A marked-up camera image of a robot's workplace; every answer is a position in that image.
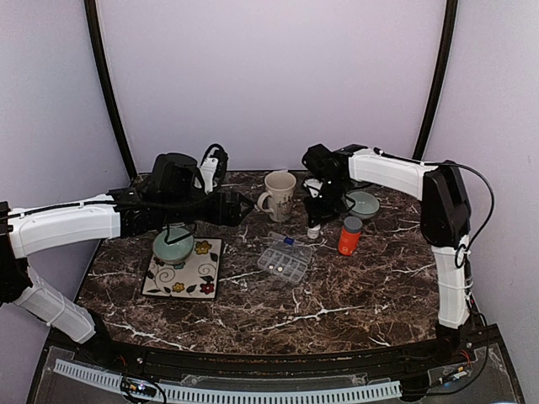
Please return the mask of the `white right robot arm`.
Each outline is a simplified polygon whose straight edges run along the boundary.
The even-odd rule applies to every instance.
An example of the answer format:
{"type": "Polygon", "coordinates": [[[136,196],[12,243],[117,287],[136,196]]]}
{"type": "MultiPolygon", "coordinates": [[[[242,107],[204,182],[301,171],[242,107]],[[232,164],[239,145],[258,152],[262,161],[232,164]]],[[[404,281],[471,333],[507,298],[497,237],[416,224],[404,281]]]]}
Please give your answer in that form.
{"type": "Polygon", "coordinates": [[[336,151],[322,144],[311,146],[302,164],[317,182],[308,187],[304,199],[310,227],[343,214],[345,196],[355,182],[396,190],[420,203],[420,231],[431,246],[437,270],[438,322],[450,329],[462,327],[470,316],[471,205],[456,164],[421,162],[356,144],[336,151]]]}

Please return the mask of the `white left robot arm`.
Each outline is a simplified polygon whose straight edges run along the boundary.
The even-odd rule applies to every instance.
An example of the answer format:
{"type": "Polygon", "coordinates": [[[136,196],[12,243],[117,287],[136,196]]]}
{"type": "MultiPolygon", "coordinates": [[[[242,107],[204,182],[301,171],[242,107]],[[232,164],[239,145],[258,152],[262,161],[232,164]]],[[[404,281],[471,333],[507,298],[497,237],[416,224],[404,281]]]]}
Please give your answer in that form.
{"type": "Polygon", "coordinates": [[[24,308],[47,326],[86,344],[101,367],[119,359],[99,316],[76,305],[44,281],[28,263],[29,255],[77,242],[134,237],[168,223],[203,221],[238,226],[254,203],[221,186],[227,154],[212,145],[197,162],[181,153],[157,156],[141,183],[89,199],[33,209],[1,204],[1,302],[24,308]]]}

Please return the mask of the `orange bottle with grey lid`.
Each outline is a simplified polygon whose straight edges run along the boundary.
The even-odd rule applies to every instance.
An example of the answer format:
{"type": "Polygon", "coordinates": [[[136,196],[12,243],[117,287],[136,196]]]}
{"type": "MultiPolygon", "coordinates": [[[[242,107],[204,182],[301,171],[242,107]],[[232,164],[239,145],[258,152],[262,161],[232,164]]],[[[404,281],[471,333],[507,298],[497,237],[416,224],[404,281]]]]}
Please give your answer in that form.
{"type": "Polygon", "coordinates": [[[338,251],[340,254],[350,256],[357,248],[363,223],[360,218],[347,216],[344,219],[339,237],[338,251]]]}

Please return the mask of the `small white dropper bottle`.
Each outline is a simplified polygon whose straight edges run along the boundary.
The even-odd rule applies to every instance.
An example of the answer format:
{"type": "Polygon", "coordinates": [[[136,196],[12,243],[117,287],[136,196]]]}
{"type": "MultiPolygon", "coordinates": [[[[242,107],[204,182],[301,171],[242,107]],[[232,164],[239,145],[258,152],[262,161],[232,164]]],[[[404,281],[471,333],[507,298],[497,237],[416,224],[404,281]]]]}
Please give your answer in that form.
{"type": "Polygon", "coordinates": [[[320,235],[320,230],[321,230],[320,225],[317,225],[317,226],[314,226],[314,227],[309,227],[307,229],[307,237],[310,240],[316,240],[320,235]]]}

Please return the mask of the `clear plastic pill organizer box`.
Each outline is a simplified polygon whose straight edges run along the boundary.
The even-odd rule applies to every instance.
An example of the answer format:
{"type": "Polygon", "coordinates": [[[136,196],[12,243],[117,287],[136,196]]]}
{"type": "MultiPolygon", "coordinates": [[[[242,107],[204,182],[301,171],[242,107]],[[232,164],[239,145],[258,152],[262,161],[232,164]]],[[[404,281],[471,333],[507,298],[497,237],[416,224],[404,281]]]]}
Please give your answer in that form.
{"type": "Polygon", "coordinates": [[[260,254],[257,265],[262,269],[286,282],[299,284],[308,270],[313,249],[303,242],[294,239],[293,245],[287,245],[283,240],[288,237],[270,231],[267,236],[266,248],[260,254]]]}

